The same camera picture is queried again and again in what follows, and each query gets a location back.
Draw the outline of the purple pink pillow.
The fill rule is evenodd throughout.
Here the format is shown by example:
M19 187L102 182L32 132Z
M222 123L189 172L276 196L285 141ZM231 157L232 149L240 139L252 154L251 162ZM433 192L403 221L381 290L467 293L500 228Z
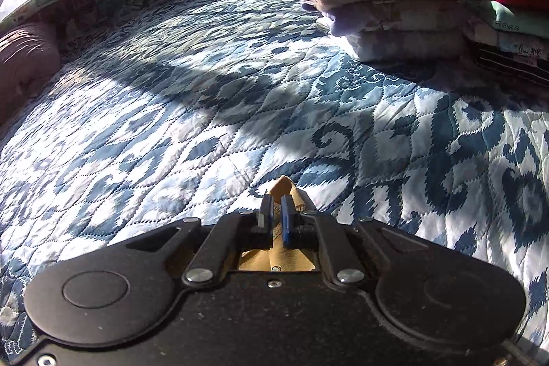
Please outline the purple pink pillow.
M1 124L37 94L60 69L55 29L23 25L1 38Z

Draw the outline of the mint green folded garment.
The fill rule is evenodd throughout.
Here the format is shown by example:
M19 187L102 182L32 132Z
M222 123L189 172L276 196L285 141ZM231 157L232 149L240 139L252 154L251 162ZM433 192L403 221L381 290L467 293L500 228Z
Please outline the mint green folded garment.
M523 33L541 38L549 37L548 14L525 8L506 7L492 0L467 0L476 17L496 30L509 33Z

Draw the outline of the lavender folded garment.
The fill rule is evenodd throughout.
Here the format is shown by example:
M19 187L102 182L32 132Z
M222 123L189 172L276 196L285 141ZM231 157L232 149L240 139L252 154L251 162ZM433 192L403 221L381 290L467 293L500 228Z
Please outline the lavender folded garment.
M440 32L464 24L464 4L456 0L376 0L345 4L321 12L311 1L306 11L319 12L321 22L336 37L361 32Z

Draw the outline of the grey folded bottom garment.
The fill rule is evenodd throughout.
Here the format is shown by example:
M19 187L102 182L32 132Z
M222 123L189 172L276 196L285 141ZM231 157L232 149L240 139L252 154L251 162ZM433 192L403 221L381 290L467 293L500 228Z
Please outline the grey folded bottom garment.
M464 48L462 32L363 32L345 36L342 45L349 55L365 63L408 59L452 59Z

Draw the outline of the blue white quilted bedspread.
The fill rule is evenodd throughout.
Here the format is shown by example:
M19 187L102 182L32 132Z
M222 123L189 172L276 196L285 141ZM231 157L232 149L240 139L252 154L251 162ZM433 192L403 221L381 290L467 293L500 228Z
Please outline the blue white quilted bedspread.
M467 59L362 64L300 0L140 0L75 43L1 132L1 358L60 260L185 216L254 209L280 176L511 272L548 360L548 92Z

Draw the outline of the yellow car print shirt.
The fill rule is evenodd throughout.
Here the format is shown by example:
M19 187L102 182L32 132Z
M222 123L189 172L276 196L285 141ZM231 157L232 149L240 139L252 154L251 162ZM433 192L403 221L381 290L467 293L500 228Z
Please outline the yellow car print shirt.
M302 272L316 268L314 253L307 249L287 249L283 246L281 200L289 195L298 212L315 210L304 191L288 176L280 176L269 193L273 197L273 246L269 250L250 250L241 254L238 269L244 271Z

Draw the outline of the floral print folded garment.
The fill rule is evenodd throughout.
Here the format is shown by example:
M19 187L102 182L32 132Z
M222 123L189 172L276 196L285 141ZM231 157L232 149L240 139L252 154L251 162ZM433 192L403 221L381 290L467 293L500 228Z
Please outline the floral print folded garment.
M465 36L473 42L497 47L503 52L527 58L548 60L548 40L524 33L502 32L482 20L471 19L464 24Z

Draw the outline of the black striped folded garment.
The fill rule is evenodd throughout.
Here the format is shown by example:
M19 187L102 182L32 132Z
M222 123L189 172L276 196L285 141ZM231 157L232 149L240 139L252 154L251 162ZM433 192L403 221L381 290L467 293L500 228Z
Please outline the black striped folded garment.
M523 57L472 41L467 41L466 47L470 58L485 69L524 82L548 86L548 61L545 59Z

